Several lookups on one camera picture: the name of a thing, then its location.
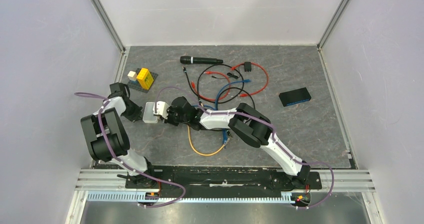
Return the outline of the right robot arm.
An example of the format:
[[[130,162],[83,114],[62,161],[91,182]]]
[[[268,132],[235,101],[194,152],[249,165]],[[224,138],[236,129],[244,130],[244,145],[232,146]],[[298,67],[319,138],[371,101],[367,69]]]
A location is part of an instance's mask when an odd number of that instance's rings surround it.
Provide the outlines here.
[[[153,111],[174,126],[186,124],[197,131],[230,129],[247,145],[270,155],[289,176],[293,187],[301,188],[309,181],[311,167],[287,149],[267,117],[246,103],[229,110],[206,110],[194,107],[185,97],[178,97],[171,105],[156,102]]]

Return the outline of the white network switch box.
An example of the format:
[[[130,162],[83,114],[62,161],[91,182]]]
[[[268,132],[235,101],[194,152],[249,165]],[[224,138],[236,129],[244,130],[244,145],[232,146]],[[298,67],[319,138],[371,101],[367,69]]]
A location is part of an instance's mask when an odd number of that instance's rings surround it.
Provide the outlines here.
[[[146,124],[156,124],[159,118],[154,115],[155,102],[146,102],[142,120]]]

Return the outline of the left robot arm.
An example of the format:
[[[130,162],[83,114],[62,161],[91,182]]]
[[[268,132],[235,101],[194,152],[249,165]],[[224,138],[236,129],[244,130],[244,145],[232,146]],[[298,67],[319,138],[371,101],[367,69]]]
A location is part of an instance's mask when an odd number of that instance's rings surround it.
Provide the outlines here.
[[[126,180],[127,188],[151,188],[157,182],[151,163],[130,148],[130,140],[122,124],[121,117],[131,122],[142,119],[142,107],[130,99],[130,89],[126,84],[110,84],[110,95],[76,92],[86,98],[102,99],[100,109],[81,119],[81,127],[90,156],[93,160],[112,162],[124,168],[126,175],[118,177]]]

